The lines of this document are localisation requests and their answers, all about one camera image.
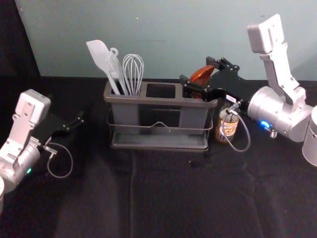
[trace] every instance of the gray cable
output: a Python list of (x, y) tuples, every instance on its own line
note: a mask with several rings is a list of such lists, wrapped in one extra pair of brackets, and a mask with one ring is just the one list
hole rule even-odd
[(58, 175), (53, 174), (53, 172), (50, 169), (50, 163), (51, 163), (52, 158), (49, 158), (48, 164), (47, 164), (48, 171), (53, 177), (55, 177), (57, 179), (64, 179), (64, 178), (68, 177), (71, 174), (71, 172), (73, 171), (73, 156), (71, 155), (70, 151), (63, 145), (58, 144), (58, 143), (53, 143), (53, 142), (50, 142), (49, 144), (58, 145), (58, 146), (64, 148), (67, 151), (67, 153), (69, 154), (69, 157), (70, 157), (70, 170), (69, 170), (69, 172), (66, 175), (58, 176)]
[(226, 140), (228, 141), (228, 143), (229, 143), (229, 145), (232, 147), (232, 149), (234, 149), (234, 150), (237, 151), (237, 152), (245, 152), (245, 151), (247, 151), (247, 150), (250, 148), (251, 138), (250, 138), (250, 133), (249, 133), (249, 130), (248, 130), (247, 125), (245, 124), (245, 122), (243, 121), (242, 117), (241, 117), (238, 113), (237, 113), (236, 116), (237, 116), (237, 117), (240, 119), (240, 121), (242, 122), (242, 124), (243, 124), (243, 126), (244, 126), (244, 128), (245, 128), (245, 130), (246, 130), (247, 136), (248, 136), (248, 145), (247, 145), (247, 147), (244, 148), (243, 150), (239, 150), (239, 149), (237, 149), (236, 147), (234, 147), (234, 145), (229, 141), (229, 139), (228, 139), (228, 137), (227, 137), (227, 135), (226, 135), (226, 132), (225, 132), (225, 130), (224, 130), (224, 123), (225, 123), (227, 117), (228, 117), (229, 115), (231, 115), (231, 114), (233, 114), (233, 113), (227, 114), (227, 115), (224, 117), (224, 119), (223, 119), (222, 130), (223, 130), (224, 137), (226, 138)]

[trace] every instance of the tin can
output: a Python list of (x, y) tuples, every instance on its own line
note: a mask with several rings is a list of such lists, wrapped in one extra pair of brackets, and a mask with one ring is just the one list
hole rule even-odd
[(238, 127), (238, 123), (239, 123), (239, 118), (236, 115), (228, 115), (226, 112), (226, 109), (221, 109), (220, 113), (219, 113), (219, 119), (218, 119), (218, 124), (216, 127), (216, 131), (215, 131), (215, 139), (216, 141), (220, 142), (220, 143), (224, 143), (227, 144), (228, 141), (224, 136), (224, 132), (226, 133), (226, 136), (228, 138), (228, 140), (231, 142), (234, 138), (234, 135), (236, 133), (237, 127)]

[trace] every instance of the gray utensil caddy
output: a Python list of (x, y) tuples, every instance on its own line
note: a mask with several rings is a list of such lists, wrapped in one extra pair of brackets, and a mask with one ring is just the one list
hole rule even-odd
[(217, 100), (184, 98), (180, 83), (146, 82), (140, 96), (115, 95), (107, 82), (110, 146), (204, 152)]

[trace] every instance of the light blue wall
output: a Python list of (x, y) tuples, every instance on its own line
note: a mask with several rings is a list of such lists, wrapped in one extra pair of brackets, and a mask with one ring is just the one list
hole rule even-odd
[(266, 79), (246, 27), (279, 13), (297, 80), (317, 77), (316, 0), (17, 0), (43, 76), (104, 77), (85, 42), (141, 55), (146, 78), (190, 76), (206, 56), (226, 57), (245, 79)]

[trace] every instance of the can label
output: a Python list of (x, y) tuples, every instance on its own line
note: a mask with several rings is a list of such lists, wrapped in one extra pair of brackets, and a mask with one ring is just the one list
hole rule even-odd
[[(224, 131), (225, 131), (226, 136), (230, 142), (233, 140), (234, 134), (236, 133), (238, 123), (239, 123), (239, 121), (225, 122), (224, 123)], [(218, 130), (217, 130), (218, 135), (217, 135), (216, 139), (219, 142), (227, 143), (227, 139), (225, 138), (224, 132), (222, 129), (222, 124), (223, 124), (223, 120), (220, 119), (219, 123), (218, 123)]]

